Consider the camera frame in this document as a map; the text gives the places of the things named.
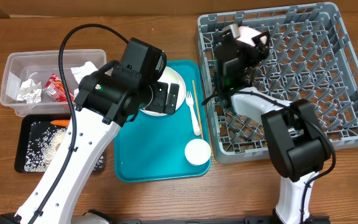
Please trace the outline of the white napkin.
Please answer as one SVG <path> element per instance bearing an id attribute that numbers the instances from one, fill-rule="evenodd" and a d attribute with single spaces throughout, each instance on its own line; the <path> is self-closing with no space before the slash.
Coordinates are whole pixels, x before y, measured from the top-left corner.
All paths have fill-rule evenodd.
<path id="1" fill-rule="evenodd" d="M 71 67 L 71 72 L 72 72 L 77 84 L 80 84 L 80 82 L 82 81 L 82 79 L 85 76 L 90 75 L 97 70 L 98 69 L 96 68 L 94 63 L 92 63 L 90 61 L 87 61 L 84 65 L 82 65 L 80 67 Z"/>

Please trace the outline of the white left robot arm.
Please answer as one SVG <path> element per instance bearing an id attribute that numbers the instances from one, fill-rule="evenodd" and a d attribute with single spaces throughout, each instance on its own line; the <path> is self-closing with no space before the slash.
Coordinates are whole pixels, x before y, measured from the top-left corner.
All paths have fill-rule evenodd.
<path id="1" fill-rule="evenodd" d="M 131 38 L 122 58 L 82 78 L 65 137 L 35 190 L 0 223 L 71 223 L 83 187 L 107 145 L 139 109 L 173 114 L 174 84 L 160 82 L 167 56 Z"/>

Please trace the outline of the teal plastic tray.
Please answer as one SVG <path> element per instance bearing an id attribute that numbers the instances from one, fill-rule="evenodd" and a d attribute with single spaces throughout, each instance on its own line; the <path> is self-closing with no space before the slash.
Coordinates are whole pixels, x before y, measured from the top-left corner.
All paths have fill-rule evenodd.
<path id="1" fill-rule="evenodd" d="M 196 139 L 191 113 L 182 96 L 173 115 L 152 116 L 140 111 L 114 138 L 114 166 L 123 182 L 146 182 L 197 177 L 207 173 L 211 159 L 194 166 L 185 147 Z"/>

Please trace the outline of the pink plastic fork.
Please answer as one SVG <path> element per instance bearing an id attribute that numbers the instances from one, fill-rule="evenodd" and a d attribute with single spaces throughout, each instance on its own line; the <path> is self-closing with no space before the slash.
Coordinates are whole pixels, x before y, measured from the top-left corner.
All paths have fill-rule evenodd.
<path id="1" fill-rule="evenodd" d="M 194 100 L 193 100 L 193 96 L 191 94 L 191 91 L 186 92 L 185 100 L 186 100 L 186 104 L 187 104 L 187 106 L 189 107 L 189 110 L 190 110 L 191 122 L 192 122 L 194 135 L 195 136 L 200 136 L 201 135 L 201 130 L 200 130 L 200 126 L 198 124 L 198 120 L 197 120 L 196 115 L 195 115 Z"/>

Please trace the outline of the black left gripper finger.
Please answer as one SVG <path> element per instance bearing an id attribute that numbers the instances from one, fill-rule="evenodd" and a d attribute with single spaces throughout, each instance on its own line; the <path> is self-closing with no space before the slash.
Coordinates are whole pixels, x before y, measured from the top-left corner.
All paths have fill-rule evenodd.
<path id="1" fill-rule="evenodd" d="M 168 84 L 164 82 L 157 82 L 154 85 L 154 111 L 164 113 L 164 107 L 167 101 Z"/>
<path id="2" fill-rule="evenodd" d="M 165 113 L 174 114 L 177 106 L 177 98 L 179 92 L 179 84 L 171 83 L 170 89 L 167 96 L 167 103 L 165 104 Z"/>

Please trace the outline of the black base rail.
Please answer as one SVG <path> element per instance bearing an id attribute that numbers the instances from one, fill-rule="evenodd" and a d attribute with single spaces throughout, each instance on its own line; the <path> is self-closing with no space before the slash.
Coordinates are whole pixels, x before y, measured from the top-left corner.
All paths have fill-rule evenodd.
<path id="1" fill-rule="evenodd" d="M 222 218 L 222 219 L 190 219 L 190 220 L 140 220 L 122 219 L 113 220 L 106 214 L 97 210 L 88 210 L 81 216 L 71 219 L 71 224 L 279 224 L 281 220 L 276 215 L 253 216 L 245 218 Z"/>

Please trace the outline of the wooden chopstick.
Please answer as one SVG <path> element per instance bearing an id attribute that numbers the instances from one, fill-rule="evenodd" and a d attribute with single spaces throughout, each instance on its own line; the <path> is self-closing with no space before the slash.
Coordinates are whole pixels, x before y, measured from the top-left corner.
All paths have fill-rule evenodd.
<path id="1" fill-rule="evenodd" d="M 194 95 L 195 95 L 195 103 L 196 103 L 198 122 L 199 122 L 199 127 L 200 127 L 200 132 L 201 132 L 201 138 L 204 139 L 203 127 L 202 127 L 202 121 L 201 121 L 201 115 L 200 115 L 200 108 L 199 108 L 199 105 L 198 105 L 198 96 L 197 96 L 196 85 L 195 85 L 194 80 L 192 80 L 192 84 L 193 84 L 193 92 L 194 92 Z"/>

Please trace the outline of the red snack wrapper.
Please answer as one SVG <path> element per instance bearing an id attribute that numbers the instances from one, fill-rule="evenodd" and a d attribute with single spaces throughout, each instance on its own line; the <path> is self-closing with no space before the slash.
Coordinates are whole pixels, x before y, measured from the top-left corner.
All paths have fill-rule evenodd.
<path id="1" fill-rule="evenodd" d="M 52 74 L 44 86 L 44 91 L 47 95 L 52 97 L 55 101 L 64 102 L 67 101 L 65 89 L 63 87 L 62 80 L 56 74 Z"/>

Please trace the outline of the black tray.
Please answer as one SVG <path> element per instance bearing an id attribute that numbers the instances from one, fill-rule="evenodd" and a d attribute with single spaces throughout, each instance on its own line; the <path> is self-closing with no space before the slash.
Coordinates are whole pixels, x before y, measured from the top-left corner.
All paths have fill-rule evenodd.
<path id="1" fill-rule="evenodd" d="M 25 154 L 27 152 L 27 143 L 29 140 L 30 125 L 34 121 L 53 121 L 59 119 L 69 119 L 69 114 L 30 114 L 24 117 L 21 124 L 21 131 L 17 145 L 16 158 L 14 168 L 20 173 L 39 173 L 39 172 L 24 172 Z"/>

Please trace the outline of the spilled rice pile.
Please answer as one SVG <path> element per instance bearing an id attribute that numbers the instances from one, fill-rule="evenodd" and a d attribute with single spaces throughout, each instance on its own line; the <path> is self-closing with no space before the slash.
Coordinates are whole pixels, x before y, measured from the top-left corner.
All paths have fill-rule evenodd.
<path id="1" fill-rule="evenodd" d="M 45 172 L 58 147 L 63 141 L 67 127 L 52 125 L 49 121 L 34 121 L 30 125 L 24 172 Z"/>

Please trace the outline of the grey dishwasher rack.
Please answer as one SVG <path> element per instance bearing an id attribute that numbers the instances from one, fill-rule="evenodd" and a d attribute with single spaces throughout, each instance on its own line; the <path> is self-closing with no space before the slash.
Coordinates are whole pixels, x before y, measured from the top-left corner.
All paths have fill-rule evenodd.
<path id="1" fill-rule="evenodd" d="M 230 24 L 271 35 L 268 59 L 249 72 L 253 86 L 281 100 L 308 100 L 335 149 L 358 147 L 358 60 L 335 4 L 200 16 L 199 65 L 207 95 L 214 90 L 213 35 Z"/>

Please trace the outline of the orange carrot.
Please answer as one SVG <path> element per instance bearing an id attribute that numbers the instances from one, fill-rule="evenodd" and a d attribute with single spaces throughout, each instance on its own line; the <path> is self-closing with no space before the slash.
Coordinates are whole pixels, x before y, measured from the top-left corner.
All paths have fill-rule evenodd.
<path id="1" fill-rule="evenodd" d="M 70 124 L 70 120 L 69 119 L 53 120 L 50 122 L 50 124 L 52 124 L 54 126 L 68 127 Z"/>

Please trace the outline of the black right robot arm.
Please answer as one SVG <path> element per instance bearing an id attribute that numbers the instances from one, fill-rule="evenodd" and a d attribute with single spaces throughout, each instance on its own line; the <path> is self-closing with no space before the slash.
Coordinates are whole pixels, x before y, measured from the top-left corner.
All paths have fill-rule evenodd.
<path id="1" fill-rule="evenodd" d="M 336 162 L 312 104 L 305 99 L 279 100 L 260 92 L 246 79 L 248 69 L 270 55 L 270 34 L 229 25 L 213 35 L 212 97 L 232 112 L 262 125 L 270 160 L 281 176 L 280 196 L 270 223 L 329 223 L 314 217 L 309 202 L 314 182 L 330 173 L 325 161 Z"/>

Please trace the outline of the clear plastic bin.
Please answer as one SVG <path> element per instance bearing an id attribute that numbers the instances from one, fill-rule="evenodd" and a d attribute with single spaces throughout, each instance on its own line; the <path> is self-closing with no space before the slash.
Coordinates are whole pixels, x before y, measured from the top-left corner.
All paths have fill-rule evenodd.
<path id="1" fill-rule="evenodd" d="M 78 88 L 78 82 L 75 80 L 71 68 L 83 66 L 86 62 L 92 62 L 97 68 L 100 68 L 106 63 L 105 51 L 101 49 L 77 49 L 63 52 L 64 74 L 70 91 Z M 1 104 L 14 109 L 17 116 L 69 113 L 66 102 L 58 102 L 44 91 L 41 92 L 41 102 L 39 103 L 17 100 L 23 82 L 31 79 L 44 87 L 53 74 L 59 74 L 57 50 L 10 54 L 2 76 Z"/>

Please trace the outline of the white bowl on plate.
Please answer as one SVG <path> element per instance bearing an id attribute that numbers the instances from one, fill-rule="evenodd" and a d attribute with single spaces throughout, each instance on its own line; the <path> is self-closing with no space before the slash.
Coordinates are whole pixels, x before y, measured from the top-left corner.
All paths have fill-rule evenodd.
<path id="1" fill-rule="evenodd" d="M 174 69 L 165 67 L 162 76 L 158 79 L 159 82 L 179 84 L 178 74 Z"/>

